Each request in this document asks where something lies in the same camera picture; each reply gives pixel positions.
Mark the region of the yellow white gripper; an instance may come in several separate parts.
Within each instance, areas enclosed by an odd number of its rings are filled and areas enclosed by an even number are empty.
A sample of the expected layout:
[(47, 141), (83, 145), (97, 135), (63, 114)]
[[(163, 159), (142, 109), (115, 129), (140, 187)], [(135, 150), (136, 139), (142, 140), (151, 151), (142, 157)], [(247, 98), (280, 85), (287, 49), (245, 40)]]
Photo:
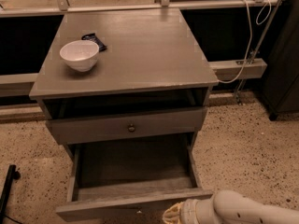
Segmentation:
[(188, 199), (172, 205), (163, 213), (164, 224), (199, 224), (196, 217), (197, 203), (195, 199)]

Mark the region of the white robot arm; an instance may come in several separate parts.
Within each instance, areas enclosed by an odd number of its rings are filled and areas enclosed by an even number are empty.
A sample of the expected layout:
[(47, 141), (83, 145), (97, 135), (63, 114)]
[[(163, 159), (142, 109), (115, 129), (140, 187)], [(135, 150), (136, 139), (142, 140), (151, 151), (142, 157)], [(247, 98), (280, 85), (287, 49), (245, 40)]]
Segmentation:
[(232, 190), (209, 199), (188, 199), (163, 213), (165, 224), (299, 224), (299, 212), (266, 205)]

